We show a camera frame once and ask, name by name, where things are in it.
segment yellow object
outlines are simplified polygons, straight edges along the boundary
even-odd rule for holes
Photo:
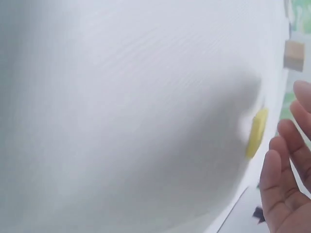
[[[254,157],[256,151],[258,150],[261,144],[267,117],[268,117],[268,109],[264,108],[259,110],[259,112],[257,112],[256,116],[253,119],[253,125],[248,140],[248,146],[246,149],[246,157],[249,159]]]

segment skin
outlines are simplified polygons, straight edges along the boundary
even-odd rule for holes
[[[311,84],[295,82],[294,93],[290,110],[311,140]],[[291,159],[311,192],[311,152],[291,120],[281,120],[277,130],[260,176],[263,213],[271,233],[311,233],[311,200],[300,192],[290,164]]]

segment white surface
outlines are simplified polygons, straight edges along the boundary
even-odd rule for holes
[[[277,106],[282,4],[1,2],[0,232],[208,226]]]
[[[259,224],[259,219],[253,217],[256,207],[261,207],[260,191],[250,187],[234,206],[219,233],[269,233],[266,222]]]

